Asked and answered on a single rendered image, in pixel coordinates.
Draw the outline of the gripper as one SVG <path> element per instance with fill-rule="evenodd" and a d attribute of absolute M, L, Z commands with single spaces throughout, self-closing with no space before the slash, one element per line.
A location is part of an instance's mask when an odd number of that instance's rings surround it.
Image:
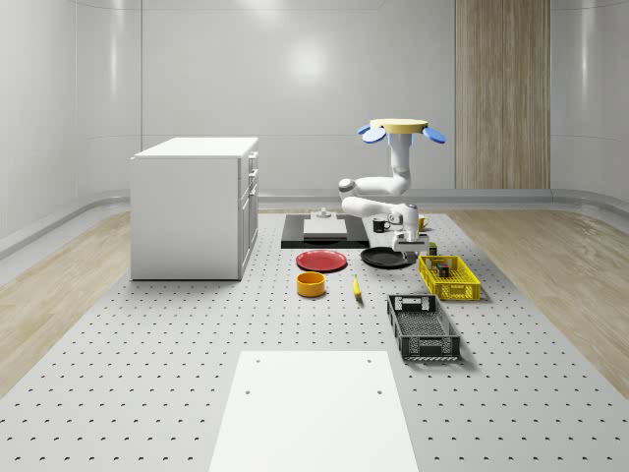
<path fill-rule="evenodd" d="M 392 250 L 401 253 L 404 260 L 409 254 L 427 252 L 429 236 L 426 233 L 396 232 L 392 240 Z"/>

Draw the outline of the black plate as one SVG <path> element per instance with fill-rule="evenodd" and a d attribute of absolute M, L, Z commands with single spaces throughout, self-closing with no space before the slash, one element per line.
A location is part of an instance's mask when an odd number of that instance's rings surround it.
<path fill-rule="evenodd" d="M 395 252 L 390 247 L 371 247 L 361 252 L 361 259 L 369 266 L 396 269 L 413 265 L 418 257 L 415 253 L 405 255 Z"/>

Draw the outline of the yellow basket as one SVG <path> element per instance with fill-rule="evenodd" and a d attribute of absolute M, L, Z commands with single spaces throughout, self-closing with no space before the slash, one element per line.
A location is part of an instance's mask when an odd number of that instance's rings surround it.
<path fill-rule="evenodd" d="M 441 300 L 479 300 L 481 283 L 458 256 L 420 256 L 419 272 L 429 292 Z M 437 265 L 449 268 L 447 276 L 440 276 Z"/>

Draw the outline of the dark grey basket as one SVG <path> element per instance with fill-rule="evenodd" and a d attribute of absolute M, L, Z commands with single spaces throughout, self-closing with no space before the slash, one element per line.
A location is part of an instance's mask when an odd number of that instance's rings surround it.
<path fill-rule="evenodd" d="M 389 295 L 387 310 L 403 358 L 460 357 L 460 334 L 437 296 Z"/>

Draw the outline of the red plate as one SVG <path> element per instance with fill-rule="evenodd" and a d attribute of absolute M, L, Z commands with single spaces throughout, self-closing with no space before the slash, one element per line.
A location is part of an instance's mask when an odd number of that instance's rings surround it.
<path fill-rule="evenodd" d="M 347 265 L 346 257 L 331 250 L 305 251 L 296 257 L 296 264 L 303 270 L 333 272 Z"/>

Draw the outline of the yellow bowl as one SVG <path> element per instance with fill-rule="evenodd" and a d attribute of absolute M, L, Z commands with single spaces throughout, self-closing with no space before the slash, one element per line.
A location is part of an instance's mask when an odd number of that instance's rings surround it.
<path fill-rule="evenodd" d="M 325 292 L 325 276 L 316 271 L 300 273 L 297 276 L 297 292 L 308 298 L 321 296 Z"/>

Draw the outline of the black stove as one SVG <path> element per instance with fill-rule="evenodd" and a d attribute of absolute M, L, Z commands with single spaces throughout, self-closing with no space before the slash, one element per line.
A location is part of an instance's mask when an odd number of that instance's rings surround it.
<path fill-rule="evenodd" d="M 347 236 L 343 238 L 316 239 L 304 236 L 304 221 L 309 214 L 287 214 L 281 238 L 282 249 L 366 249 L 370 246 L 363 221 L 352 215 L 341 213 L 339 220 L 345 222 Z"/>

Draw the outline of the white board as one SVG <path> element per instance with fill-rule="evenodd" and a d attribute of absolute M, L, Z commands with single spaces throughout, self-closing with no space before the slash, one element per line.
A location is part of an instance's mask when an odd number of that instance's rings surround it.
<path fill-rule="evenodd" d="M 384 351 L 244 351 L 209 472 L 418 472 Z"/>

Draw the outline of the white cabinet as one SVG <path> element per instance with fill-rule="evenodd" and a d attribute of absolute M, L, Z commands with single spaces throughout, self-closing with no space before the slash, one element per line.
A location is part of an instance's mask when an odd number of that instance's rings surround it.
<path fill-rule="evenodd" d="M 256 137 L 173 138 L 131 160 L 131 277 L 239 280 L 257 237 Z"/>

